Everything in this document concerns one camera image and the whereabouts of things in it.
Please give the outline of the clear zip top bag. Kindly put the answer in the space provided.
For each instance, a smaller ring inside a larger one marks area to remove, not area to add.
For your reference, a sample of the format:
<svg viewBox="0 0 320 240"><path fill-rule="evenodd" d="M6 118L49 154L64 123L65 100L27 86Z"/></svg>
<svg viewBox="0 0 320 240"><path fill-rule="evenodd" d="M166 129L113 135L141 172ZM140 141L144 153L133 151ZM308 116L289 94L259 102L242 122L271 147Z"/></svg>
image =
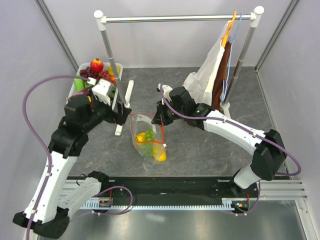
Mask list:
<svg viewBox="0 0 320 240"><path fill-rule="evenodd" d="M130 114L132 144L142 157L162 163L167 159L165 133L161 125L152 123L154 116L151 112Z"/></svg>

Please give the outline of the yellow pear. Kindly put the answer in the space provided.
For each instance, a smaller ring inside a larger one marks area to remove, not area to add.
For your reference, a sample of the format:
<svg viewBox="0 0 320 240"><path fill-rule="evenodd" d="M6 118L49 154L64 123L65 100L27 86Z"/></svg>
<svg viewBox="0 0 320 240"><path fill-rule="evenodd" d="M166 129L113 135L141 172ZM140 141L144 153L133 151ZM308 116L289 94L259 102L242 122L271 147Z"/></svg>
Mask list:
<svg viewBox="0 0 320 240"><path fill-rule="evenodd" d="M135 140L138 142L138 143L144 143L145 142L145 139L146 139L146 132L141 132L139 134L137 134L135 136Z"/></svg>

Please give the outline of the green grape bunch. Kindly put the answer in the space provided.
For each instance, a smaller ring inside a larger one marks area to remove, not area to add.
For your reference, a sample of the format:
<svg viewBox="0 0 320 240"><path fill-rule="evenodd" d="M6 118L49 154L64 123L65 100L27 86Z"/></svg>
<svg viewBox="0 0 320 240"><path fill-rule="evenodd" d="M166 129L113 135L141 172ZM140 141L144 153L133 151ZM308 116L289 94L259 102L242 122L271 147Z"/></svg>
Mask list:
<svg viewBox="0 0 320 240"><path fill-rule="evenodd" d="M150 128L146 131L145 141L142 143L142 155L144 157L150 157L153 154L154 132Z"/></svg>

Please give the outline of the yellow mango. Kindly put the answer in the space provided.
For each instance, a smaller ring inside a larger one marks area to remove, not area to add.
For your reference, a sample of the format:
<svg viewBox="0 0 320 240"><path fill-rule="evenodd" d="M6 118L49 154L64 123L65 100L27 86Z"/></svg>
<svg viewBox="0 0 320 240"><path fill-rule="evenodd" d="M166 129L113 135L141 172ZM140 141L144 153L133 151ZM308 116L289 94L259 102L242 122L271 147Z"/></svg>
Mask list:
<svg viewBox="0 0 320 240"><path fill-rule="evenodd" d="M153 158L157 162L164 162L167 159L166 149L161 144L155 144L152 148Z"/></svg>

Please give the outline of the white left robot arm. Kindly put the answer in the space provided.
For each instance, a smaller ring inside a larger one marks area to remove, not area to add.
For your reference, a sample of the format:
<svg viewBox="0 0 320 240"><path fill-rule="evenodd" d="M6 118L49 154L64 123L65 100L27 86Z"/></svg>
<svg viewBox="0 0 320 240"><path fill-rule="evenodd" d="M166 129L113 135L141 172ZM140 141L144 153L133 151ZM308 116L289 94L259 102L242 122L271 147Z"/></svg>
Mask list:
<svg viewBox="0 0 320 240"><path fill-rule="evenodd" d="M122 102L117 101L112 107L94 95L71 97L64 106L65 115L45 146L47 161L36 192L28 207L14 215L13 223L42 237L58 239L84 202L95 195L106 196L110 191L108 176L93 171L84 183L59 199L72 166L89 140L88 133L103 121L123 125L131 111Z"/></svg>

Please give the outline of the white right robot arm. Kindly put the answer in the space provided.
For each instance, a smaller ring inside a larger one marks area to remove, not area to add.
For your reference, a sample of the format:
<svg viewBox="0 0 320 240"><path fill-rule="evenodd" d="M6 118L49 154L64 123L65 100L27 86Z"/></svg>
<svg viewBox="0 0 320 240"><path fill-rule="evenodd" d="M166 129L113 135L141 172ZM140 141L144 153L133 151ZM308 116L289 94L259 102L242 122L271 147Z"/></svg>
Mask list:
<svg viewBox="0 0 320 240"><path fill-rule="evenodd" d="M182 119L189 126L217 134L246 150L252 155L250 165L238 170L229 184L235 197L242 196L247 188L260 180L271 181L287 158L279 132L268 132L239 123L206 103L196 103L183 87L171 88L159 84L157 91L161 100L156 103L152 123L168 126Z"/></svg>

